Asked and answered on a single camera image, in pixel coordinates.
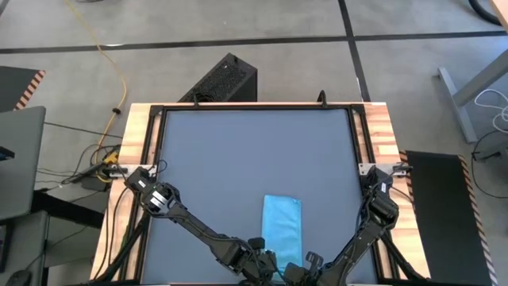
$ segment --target blue towel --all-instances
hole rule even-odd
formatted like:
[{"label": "blue towel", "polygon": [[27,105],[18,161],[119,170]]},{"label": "blue towel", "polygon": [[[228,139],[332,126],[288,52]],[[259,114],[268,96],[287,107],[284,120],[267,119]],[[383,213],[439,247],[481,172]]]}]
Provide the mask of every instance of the blue towel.
[{"label": "blue towel", "polygon": [[[262,234],[265,249],[275,252],[282,274],[292,262],[302,266],[302,202],[280,195],[265,195]],[[277,273],[274,280],[282,281]]]}]

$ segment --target hazard stripe tape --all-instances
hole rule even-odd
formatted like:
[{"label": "hazard stripe tape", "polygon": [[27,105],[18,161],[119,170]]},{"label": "hazard stripe tape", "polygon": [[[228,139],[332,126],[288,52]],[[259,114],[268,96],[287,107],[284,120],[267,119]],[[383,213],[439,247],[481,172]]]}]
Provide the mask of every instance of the hazard stripe tape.
[{"label": "hazard stripe tape", "polygon": [[39,87],[40,82],[46,75],[45,71],[38,71],[33,76],[33,79],[30,81],[29,85],[26,87],[26,90],[23,92],[23,95],[19,98],[19,101],[16,103],[16,107],[14,110],[22,110],[29,103],[29,100],[32,98],[33,93]]},{"label": "hazard stripe tape", "polygon": [[476,226],[478,227],[478,235],[482,243],[483,255],[485,256],[485,263],[489,269],[489,276],[491,278],[492,286],[498,286],[498,277],[495,275],[494,265],[492,264],[491,251],[489,250],[489,246],[487,244],[487,237],[485,236],[485,230],[483,230],[483,224],[482,219],[479,215],[478,204],[476,203],[475,193],[473,191],[471,179],[469,178],[468,163],[462,156],[459,156],[459,159],[460,164],[462,165],[464,181],[469,192],[469,199],[471,200],[471,207],[473,210],[473,215],[475,216]]},{"label": "hazard stripe tape", "polygon": [[[404,164],[408,164],[406,151],[403,151],[403,150],[399,151],[398,154],[400,156],[400,161]],[[414,211],[414,197],[413,197],[413,184],[411,182],[411,172],[408,172],[406,174],[406,184],[407,184],[407,191],[409,192],[409,196],[411,198],[411,203],[413,204],[413,211]]]}]

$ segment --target black box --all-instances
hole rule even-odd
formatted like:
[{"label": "black box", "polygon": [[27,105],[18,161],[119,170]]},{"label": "black box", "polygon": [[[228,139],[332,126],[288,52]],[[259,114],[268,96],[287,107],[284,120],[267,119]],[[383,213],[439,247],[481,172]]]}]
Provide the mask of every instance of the black box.
[{"label": "black box", "polygon": [[257,69],[228,53],[179,102],[256,102]]}]

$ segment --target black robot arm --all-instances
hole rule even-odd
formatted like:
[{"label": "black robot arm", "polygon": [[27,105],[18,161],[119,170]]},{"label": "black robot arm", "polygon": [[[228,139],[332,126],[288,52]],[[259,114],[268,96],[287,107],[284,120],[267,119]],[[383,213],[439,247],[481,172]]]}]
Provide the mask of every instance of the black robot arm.
[{"label": "black robot arm", "polygon": [[244,275],[251,284],[268,283],[277,271],[275,254],[262,251],[262,238],[246,242],[216,233],[187,210],[176,187],[153,181],[147,170],[138,168],[125,181],[125,185],[134,192],[138,203],[152,217],[169,218],[178,223],[209,246],[217,262],[236,275]]},{"label": "black robot arm", "polygon": [[308,253],[306,259],[310,269],[288,264],[284,280],[290,285],[344,286],[345,278],[352,268],[381,235],[395,226],[398,206],[385,193],[374,188],[367,193],[362,202],[360,215],[364,217],[361,225],[331,262],[321,266],[323,259],[316,253]]}]

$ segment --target mesh grille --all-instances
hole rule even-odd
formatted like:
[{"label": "mesh grille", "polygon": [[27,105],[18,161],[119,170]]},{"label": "mesh grille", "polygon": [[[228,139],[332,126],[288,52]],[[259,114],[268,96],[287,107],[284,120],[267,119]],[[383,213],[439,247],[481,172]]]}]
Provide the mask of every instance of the mesh grille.
[{"label": "mesh grille", "polygon": [[225,60],[198,87],[192,90],[186,101],[193,101],[194,95],[196,95],[199,102],[224,101],[226,96],[241,83],[246,75],[245,71]]}]

